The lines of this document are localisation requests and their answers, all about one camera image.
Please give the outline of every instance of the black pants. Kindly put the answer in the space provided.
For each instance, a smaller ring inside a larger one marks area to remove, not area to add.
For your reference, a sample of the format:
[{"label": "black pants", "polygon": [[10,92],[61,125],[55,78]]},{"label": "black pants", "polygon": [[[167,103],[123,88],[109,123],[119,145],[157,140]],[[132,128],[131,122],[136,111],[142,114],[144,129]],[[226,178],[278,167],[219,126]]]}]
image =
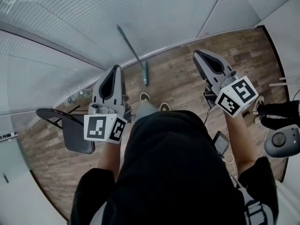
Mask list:
[{"label": "black pants", "polygon": [[292,101],[286,103],[279,103],[279,104],[266,104],[266,105],[259,105],[257,107],[257,112],[260,115],[276,115],[285,118],[267,118],[262,117],[261,123],[273,130],[277,130],[292,124],[296,124],[300,127],[300,116],[299,116],[299,101]]}]

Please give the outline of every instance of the white marker cube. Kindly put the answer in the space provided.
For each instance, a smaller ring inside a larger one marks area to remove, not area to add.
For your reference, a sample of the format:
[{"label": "white marker cube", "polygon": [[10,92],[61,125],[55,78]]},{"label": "white marker cube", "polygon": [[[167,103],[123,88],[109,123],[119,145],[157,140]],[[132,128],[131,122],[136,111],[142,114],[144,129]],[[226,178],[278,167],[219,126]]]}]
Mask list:
[{"label": "white marker cube", "polygon": [[247,109],[257,97],[254,86],[247,76],[244,76],[222,88],[216,104],[234,118]]},{"label": "white marker cube", "polygon": [[84,116],[84,139],[97,142],[120,143],[127,121],[117,114]]}]

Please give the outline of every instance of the black shirt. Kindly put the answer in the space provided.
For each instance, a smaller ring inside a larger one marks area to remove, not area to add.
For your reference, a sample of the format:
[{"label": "black shirt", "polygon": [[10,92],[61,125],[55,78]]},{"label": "black shirt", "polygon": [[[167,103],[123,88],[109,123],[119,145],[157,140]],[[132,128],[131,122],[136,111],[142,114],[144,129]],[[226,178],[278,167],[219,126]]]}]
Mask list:
[{"label": "black shirt", "polygon": [[[239,181],[271,208],[276,220],[277,191],[268,159],[259,158]],[[189,111],[157,112],[138,120],[118,181],[111,171],[97,168],[81,178],[71,225],[89,225],[106,201],[104,225],[245,223],[243,197],[206,127]]]}]

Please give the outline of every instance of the forearm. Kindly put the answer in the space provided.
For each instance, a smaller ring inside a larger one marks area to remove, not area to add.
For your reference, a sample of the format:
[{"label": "forearm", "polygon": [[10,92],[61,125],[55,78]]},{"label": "forearm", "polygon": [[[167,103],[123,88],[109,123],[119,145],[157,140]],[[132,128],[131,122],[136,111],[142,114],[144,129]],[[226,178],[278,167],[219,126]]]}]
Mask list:
[{"label": "forearm", "polygon": [[238,168],[238,175],[254,165],[256,147],[246,123],[239,114],[231,118],[225,113],[232,153]]},{"label": "forearm", "polygon": [[113,172],[115,180],[118,177],[120,169],[120,144],[103,143],[98,168],[110,170]]}]

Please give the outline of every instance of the black and white square pattern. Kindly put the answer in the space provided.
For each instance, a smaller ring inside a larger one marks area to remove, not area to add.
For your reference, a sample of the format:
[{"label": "black and white square pattern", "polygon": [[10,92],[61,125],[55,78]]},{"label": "black and white square pattern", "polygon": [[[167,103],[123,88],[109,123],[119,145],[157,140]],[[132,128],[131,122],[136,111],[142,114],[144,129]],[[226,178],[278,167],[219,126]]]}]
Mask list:
[{"label": "black and white square pattern", "polygon": [[246,103],[255,96],[255,92],[244,79],[232,85],[232,88],[236,92],[236,94],[241,98],[243,103]]},{"label": "black and white square pattern", "polygon": [[122,121],[120,118],[117,118],[113,125],[112,133],[110,134],[109,139],[119,141],[122,136],[125,124],[126,122]]},{"label": "black and white square pattern", "polygon": [[230,97],[228,97],[224,93],[221,95],[218,104],[226,111],[228,111],[230,115],[234,115],[235,112],[240,108],[240,105],[238,105],[235,101],[233,101]]},{"label": "black and white square pattern", "polygon": [[104,139],[106,117],[90,117],[87,138]]}]

